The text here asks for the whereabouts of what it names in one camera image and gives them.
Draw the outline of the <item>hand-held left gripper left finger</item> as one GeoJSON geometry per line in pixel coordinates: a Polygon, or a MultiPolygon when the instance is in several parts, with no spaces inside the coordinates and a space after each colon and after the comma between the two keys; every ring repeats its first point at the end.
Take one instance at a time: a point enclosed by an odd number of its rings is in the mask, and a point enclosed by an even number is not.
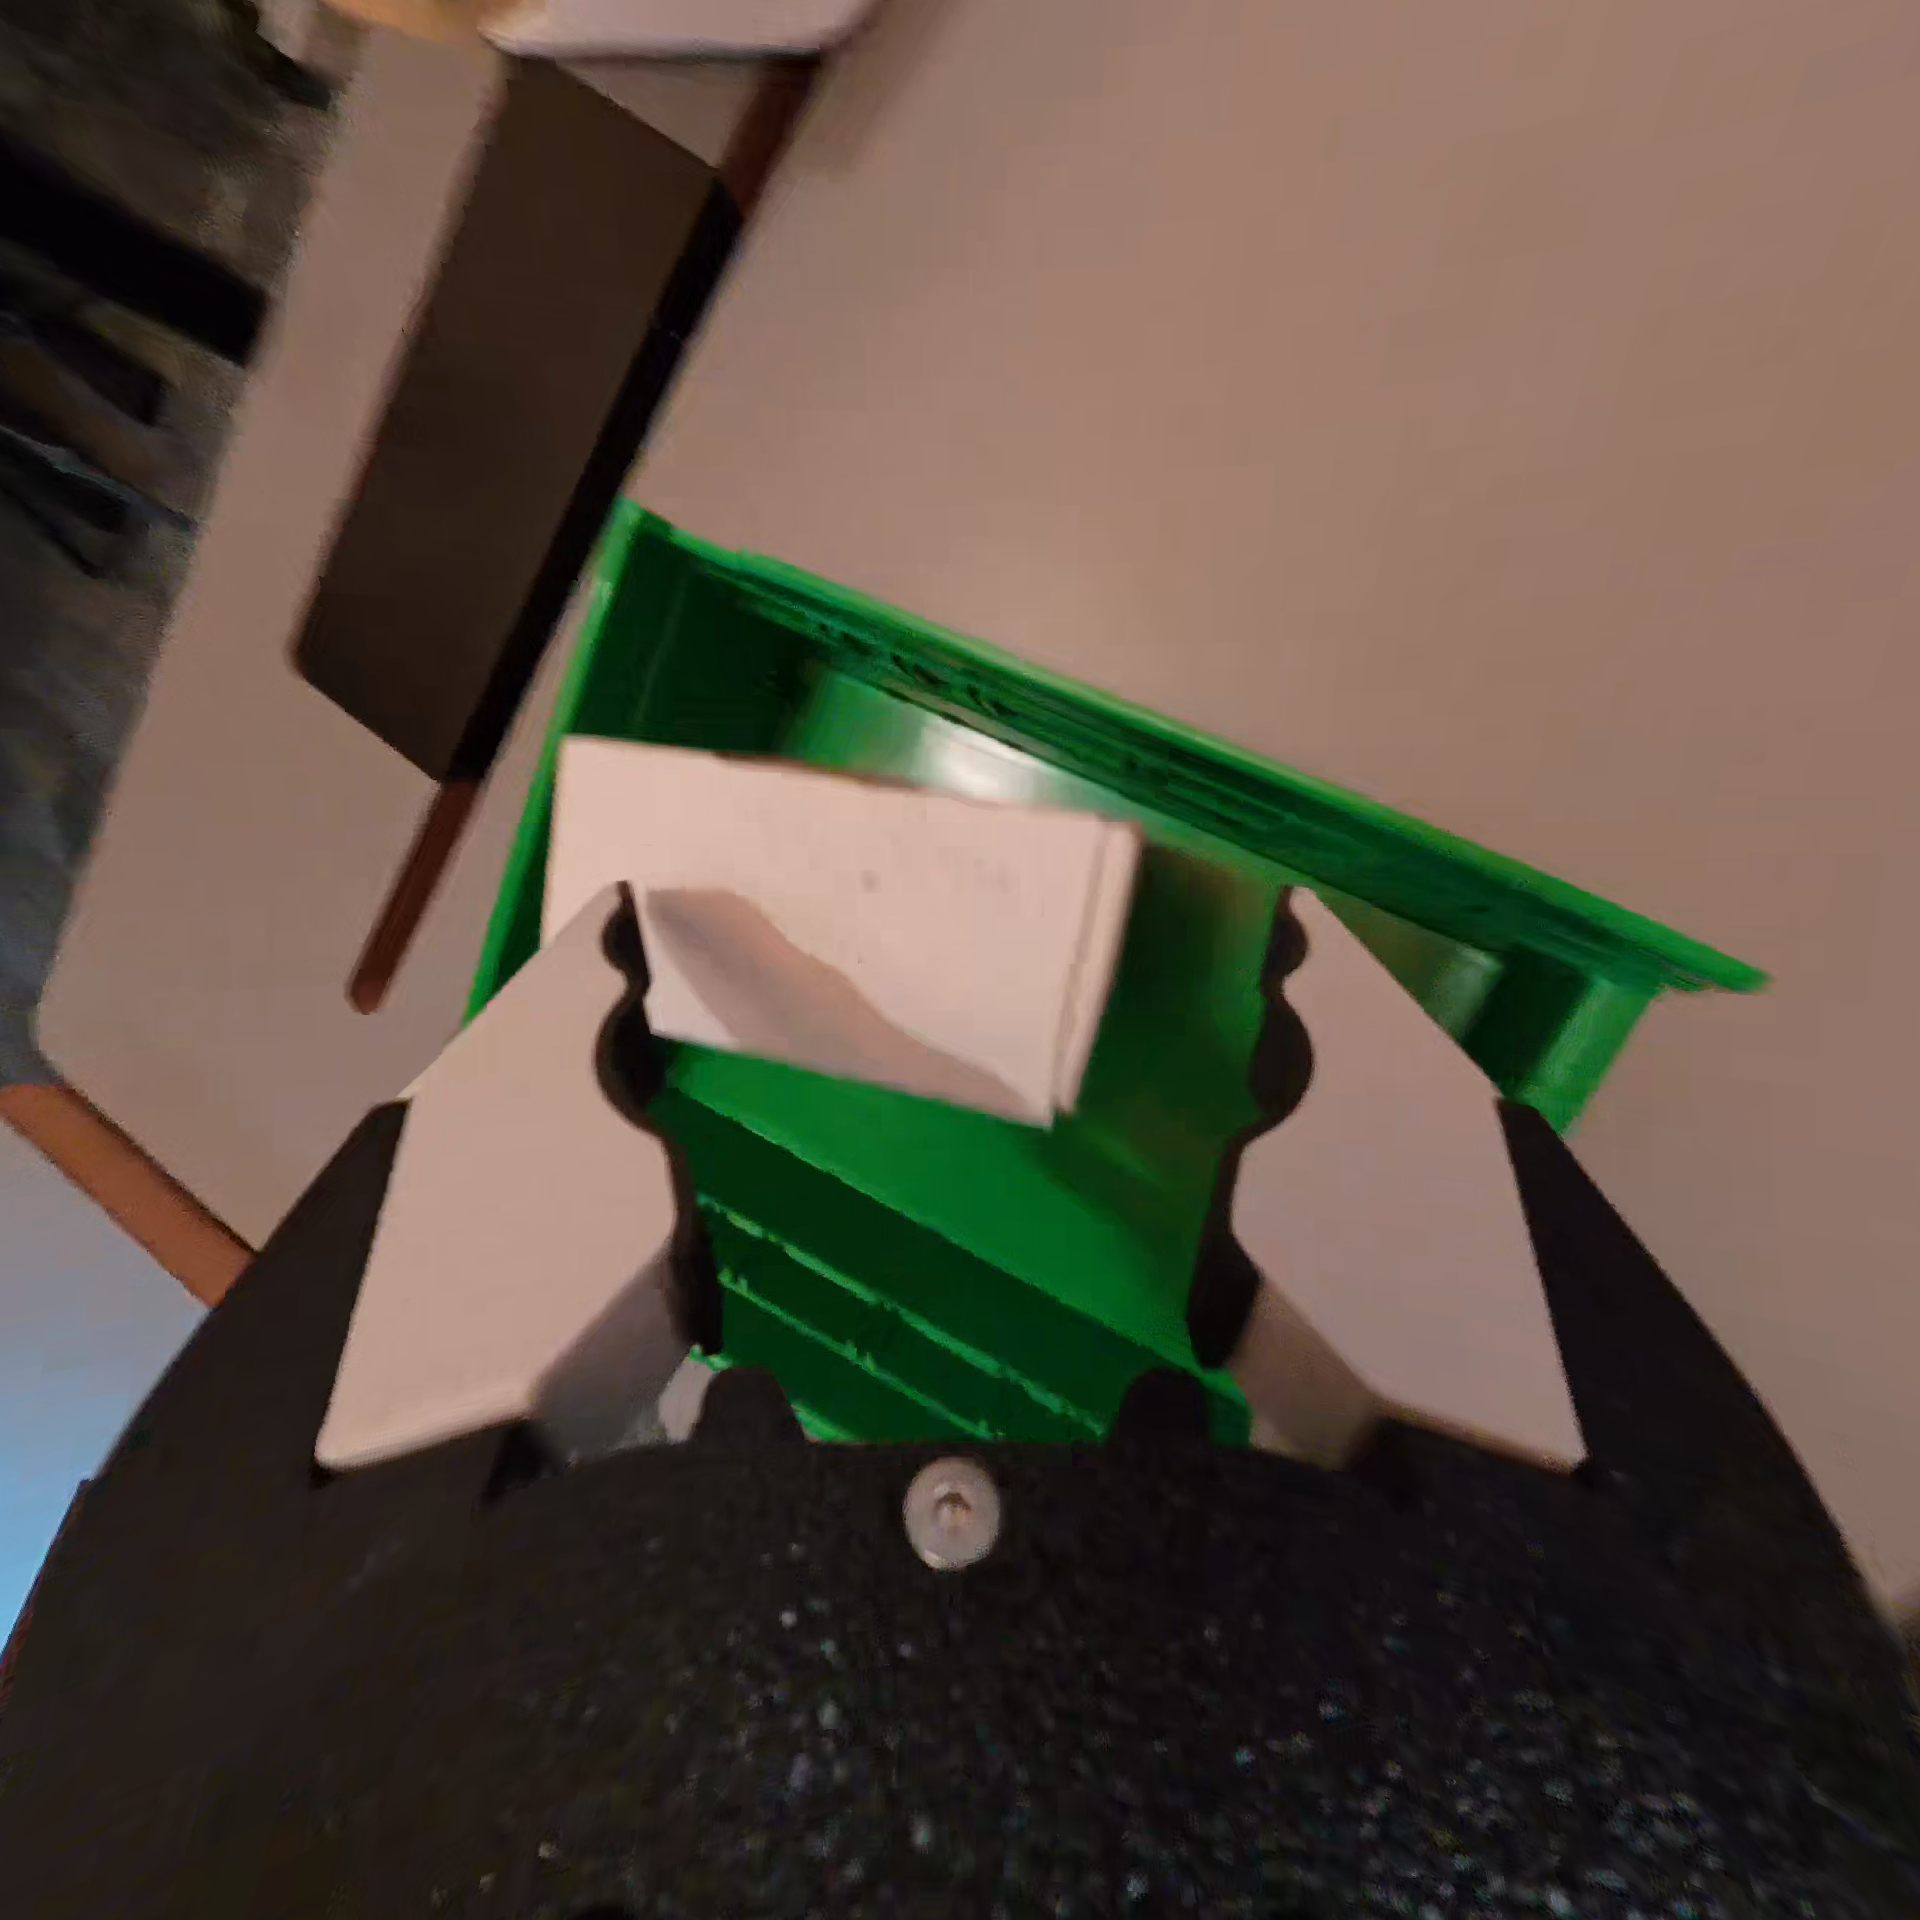
{"type": "Polygon", "coordinates": [[[327,1471],[507,1423],[567,1466],[691,1437],[716,1275],[645,1119],[647,980],[634,891],[613,884],[406,1089],[316,1443],[327,1471]]]}

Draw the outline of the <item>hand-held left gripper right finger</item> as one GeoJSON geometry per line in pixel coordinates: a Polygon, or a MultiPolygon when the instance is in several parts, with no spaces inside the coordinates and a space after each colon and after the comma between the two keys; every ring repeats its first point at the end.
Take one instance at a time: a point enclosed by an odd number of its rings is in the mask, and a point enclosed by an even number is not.
{"type": "Polygon", "coordinates": [[[1286,890],[1289,1110],[1239,1147],[1223,1227],[1252,1266],[1225,1372],[1260,1450],[1346,1466],[1385,1419],[1531,1467],[1587,1453],[1494,1084],[1340,915],[1286,890]]]}

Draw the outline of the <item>green plastic bin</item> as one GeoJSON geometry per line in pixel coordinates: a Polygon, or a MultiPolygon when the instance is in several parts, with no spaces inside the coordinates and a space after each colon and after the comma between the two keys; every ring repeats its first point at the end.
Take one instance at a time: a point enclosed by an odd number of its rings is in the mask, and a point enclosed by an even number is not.
{"type": "Polygon", "coordinates": [[[467,1015],[537,951],[559,746],[802,762],[1101,811],[1143,869],[1079,1113],[1046,1131],[676,1046],[655,1116],[725,1290],[718,1364],[833,1439],[1100,1436],[1196,1373],[1193,1258],[1281,890],[1315,890],[1505,1098],[1569,1131],[1646,1011],[1759,967],[1516,858],[620,500],[467,1015]]]}

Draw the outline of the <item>white cardboard mailer box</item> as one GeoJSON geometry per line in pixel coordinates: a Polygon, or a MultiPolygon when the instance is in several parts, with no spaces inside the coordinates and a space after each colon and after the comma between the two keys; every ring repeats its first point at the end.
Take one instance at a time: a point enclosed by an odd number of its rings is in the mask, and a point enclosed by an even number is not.
{"type": "Polygon", "coordinates": [[[1135,825],[582,733],[550,805],[542,940],[621,887],[660,1038],[1035,1129],[1076,1109],[1135,825]]]}

